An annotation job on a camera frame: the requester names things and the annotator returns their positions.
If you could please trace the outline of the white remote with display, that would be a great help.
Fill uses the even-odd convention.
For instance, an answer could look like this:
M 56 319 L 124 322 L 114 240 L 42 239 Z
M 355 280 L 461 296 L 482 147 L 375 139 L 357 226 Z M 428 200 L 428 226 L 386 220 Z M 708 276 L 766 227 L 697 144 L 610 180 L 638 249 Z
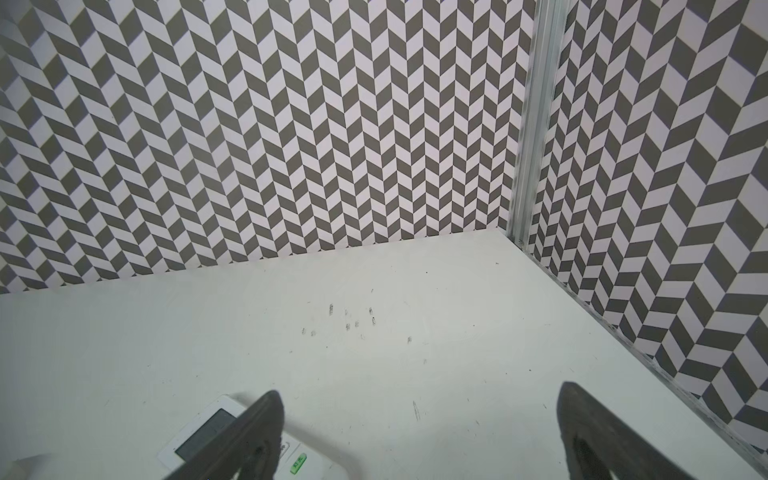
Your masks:
M 160 451 L 158 459 L 176 470 L 239 417 L 246 407 L 222 395 L 198 413 Z M 327 456 L 287 432 L 281 434 L 276 479 L 348 479 L 348 474 Z

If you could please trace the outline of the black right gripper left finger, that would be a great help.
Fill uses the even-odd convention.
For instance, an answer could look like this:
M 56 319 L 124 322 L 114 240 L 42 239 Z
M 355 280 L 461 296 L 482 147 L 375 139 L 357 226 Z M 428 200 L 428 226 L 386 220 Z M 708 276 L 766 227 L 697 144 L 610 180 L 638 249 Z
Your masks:
M 268 391 L 166 479 L 272 480 L 278 469 L 284 422 L 279 392 Z

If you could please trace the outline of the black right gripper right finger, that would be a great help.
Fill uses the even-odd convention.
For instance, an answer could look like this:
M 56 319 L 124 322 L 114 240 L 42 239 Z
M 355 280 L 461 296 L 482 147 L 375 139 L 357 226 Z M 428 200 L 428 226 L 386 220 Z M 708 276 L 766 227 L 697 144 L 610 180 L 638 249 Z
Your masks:
M 561 385 L 556 408 L 571 479 L 689 479 L 575 382 Z

